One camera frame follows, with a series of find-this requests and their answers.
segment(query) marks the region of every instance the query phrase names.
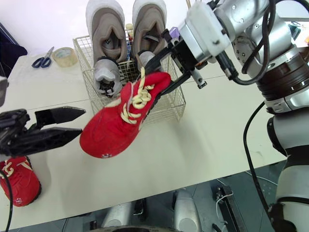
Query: floor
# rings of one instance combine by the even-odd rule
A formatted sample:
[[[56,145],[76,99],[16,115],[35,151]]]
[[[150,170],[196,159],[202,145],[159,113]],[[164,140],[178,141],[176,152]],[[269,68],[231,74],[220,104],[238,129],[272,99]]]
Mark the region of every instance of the floor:
[[[258,176],[267,178],[275,183],[284,166],[284,162],[262,167],[256,170]],[[258,195],[254,188],[252,178],[247,173],[239,173],[221,178],[224,184],[229,185],[248,232],[273,232],[271,225],[262,209]],[[265,180],[260,180],[261,187],[267,202],[275,200],[276,186]],[[189,186],[186,189],[192,194],[197,205],[203,232],[213,232],[212,223],[219,227],[219,219],[216,216],[215,201],[212,198],[211,186],[220,186],[217,180]],[[173,227],[173,210],[171,207],[173,191],[152,196],[147,199],[148,217],[145,222],[140,222],[137,216],[132,219],[132,224],[145,224],[159,227]],[[10,230],[12,232],[86,232],[89,230],[89,222],[96,220],[100,225],[107,209],[92,212],[88,215],[58,220],[21,229]]]

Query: white logo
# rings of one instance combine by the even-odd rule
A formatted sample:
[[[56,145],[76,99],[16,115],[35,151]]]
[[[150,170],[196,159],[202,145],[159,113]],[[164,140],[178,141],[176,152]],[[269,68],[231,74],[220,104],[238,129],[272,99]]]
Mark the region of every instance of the white logo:
[[[112,157],[112,155],[110,155],[110,154],[102,155],[102,159],[106,159],[106,158],[110,158],[110,157]]]
[[[17,198],[16,200],[15,200],[15,203],[16,204],[21,204],[23,201],[21,200],[21,198]]]

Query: white wall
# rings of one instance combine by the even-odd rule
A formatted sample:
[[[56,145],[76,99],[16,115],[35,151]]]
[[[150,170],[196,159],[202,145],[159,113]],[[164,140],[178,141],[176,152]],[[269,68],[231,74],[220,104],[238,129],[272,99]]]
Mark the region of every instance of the white wall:
[[[132,22],[134,0],[118,0]],[[41,54],[50,47],[73,47],[72,38],[87,35],[85,9],[88,0],[0,0],[0,22],[29,54]],[[178,26],[185,18],[185,0],[165,0],[167,28]],[[278,4],[280,16],[306,17],[306,10],[295,2]]]

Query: black cable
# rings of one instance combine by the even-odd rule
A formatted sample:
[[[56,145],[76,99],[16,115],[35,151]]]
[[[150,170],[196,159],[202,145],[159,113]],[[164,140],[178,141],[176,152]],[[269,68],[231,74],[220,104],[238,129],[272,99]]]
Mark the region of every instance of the black cable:
[[[256,191],[257,191],[257,194],[259,195],[259,198],[262,202],[262,205],[266,211],[266,214],[270,220],[270,215],[269,215],[269,206],[267,205],[267,202],[265,200],[265,197],[263,195],[263,192],[262,192],[262,189],[261,189],[261,186],[260,186],[260,183],[257,179],[257,176],[256,176],[256,173],[255,173],[255,170],[254,170],[254,166],[253,166],[253,163],[252,163],[252,160],[251,160],[251,156],[250,156],[250,152],[249,152],[249,149],[248,149],[248,145],[247,145],[247,133],[248,133],[248,129],[249,129],[249,126],[252,122],[252,120],[254,119],[254,117],[257,115],[257,113],[262,109],[262,107],[265,105],[264,102],[262,102],[258,108],[254,111],[254,113],[250,116],[248,122],[247,122],[247,125],[245,127],[245,130],[243,132],[243,145],[245,147],[245,151],[246,151],[246,155],[247,155],[247,160],[248,160],[248,164],[249,164],[249,167],[250,167],[250,171],[251,171],[251,174],[252,174],[252,179],[253,179],[253,182],[254,182],[254,185],[255,185],[255,188],[256,188]]]
[[[65,225],[66,225],[66,223],[67,223],[67,220],[68,220],[68,219],[66,218],[66,220],[65,220],[64,223],[63,223],[61,232],[64,232],[64,227],[65,227]]]
[[[11,220],[12,220],[12,214],[13,214],[13,192],[12,192],[12,187],[11,184],[9,182],[8,177],[6,176],[6,174],[0,170],[0,174],[3,176],[3,178],[5,179],[6,185],[9,189],[9,195],[10,195],[10,211],[9,211],[9,219],[8,219],[8,223],[6,224],[6,229],[5,232],[9,231],[10,225],[11,225]]]
[[[268,32],[269,33],[271,32],[272,27],[274,26],[275,17],[276,17],[276,4],[275,4],[275,9],[273,9],[273,11],[270,14],[270,18],[269,18],[269,24],[268,24]],[[246,62],[242,66],[242,70],[241,70],[242,74],[247,74],[247,70],[248,70],[250,64],[252,63],[252,61],[253,61],[254,57],[257,55],[257,53],[261,50],[263,45],[264,45],[264,40],[262,38],[260,43],[258,44],[258,46],[254,49],[254,51],[251,53],[249,58],[246,60]]]
[[[259,80],[261,80],[263,78],[263,76],[265,75],[265,73],[267,72],[268,69],[268,65],[270,62],[270,49],[269,49],[269,33],[271,32],[271,29],[274,25],[275,22],[275,17],[276,17],[276,2],[275,0],[269,0],[269,6],[267,8],[267,10],[264,13],[264,17],[263,17],[263,23],[262,23],[262,40],[259,43],[259,45],[255,48],[255,50],[253,51],[253,53],[249,56],[248,60],[245,62],[244,64],[244,68],[242,70],[246,71],[245,69],[247,69],[249,67],[249,65],[251,64],[252,60],[254,59],[255,55],[258,53],[258,51],[261,49],[262,46],[264,46],[264,60],[263,60],[263,65],[262,68],[259,72],[259,74],[251,79],[251,80],[241,80],[239,77],[236,77],[235,79],[233,79],[234,82],[236,82],[239,85],[251,85],[254,84],[256,82],[258,82]]]
[[[285,0],[275,0],[275,5],[278,3],[278,2],[281,2],[281,1],[285,1]],[[296,1],[298,3],[300,3],[309,13],[309,3],[306,1],[306,0],[293,0],[293,1]],[[270,19],[269,19],[269,24],[268,24],[268,32],[270,33],[271,32],[271,29],[273,27],[273,24],[274,24],[274,18],[275,18],[275,14],[273,13],[276,9],[276,6],[273,7],[273,3],[274,1],[273,0],[270,0],[269,1],[269,7],[266,11],[266,13],[268,12],[268,10],[270,11]],[[263,38],[262,40],[260,41],[260,43],[258,44],[258,46],[254,49],[254,51],[252,52],[252,54],[249,56],[249,58],[246,60],[246,62],[244,63],[243,67],[242,67],[242,70],[241,72],[243,74],[246,74],[247,73],[247,70],[250,66],[250,64],[252,63],[254,57],[257,55],[257,53],[260,51],[260,49],[262,48],[262,46],[267,43],[267,39],[266,37],[263,35]],[[265,62],[265,51],[266,52],[269,52],[269,50],[266,50],[264,48],[264,61],[263,61],[263,66],[262,66],[262,69],[260,71],[260,73],[253,79],[249,80],[249,81],[243,81],[241,79],[239,79],[238,77],[235,78],[235,82],[237,84],[240,84],[240,85],[251,85],[253,83],[256,83],[257,81],[259,81],[263,75],[267,72],[267,68],[268,68],[268,63]],[[307,62],[309,61],[309,52],[308,54],[306,55],[306,57],[304,58],[304,60]]]

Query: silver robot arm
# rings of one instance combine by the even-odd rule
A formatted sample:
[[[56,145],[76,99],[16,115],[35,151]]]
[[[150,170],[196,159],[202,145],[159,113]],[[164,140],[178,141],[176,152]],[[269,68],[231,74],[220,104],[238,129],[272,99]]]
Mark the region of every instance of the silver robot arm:
[[[214,11],[211,4],[197,2],[189,9],[180,34],[197,61],[196,68],[217,58],[229,79],[233,69],[218,56],[232,43],[235,56],[244,65],[262,40],[263,15],[268,0],[227,0]],[[267,123],[269,137],[278,151],[288,157],[270,208],[270,219],[277,232],[306,232],[309,217],[309,67],[298,48],[291,43],[291,32],[275,15],[269,33],[269,65],[256,82],[267,111],[274,116]],[[247,68],[251,78],[262,68],[264,48]]]

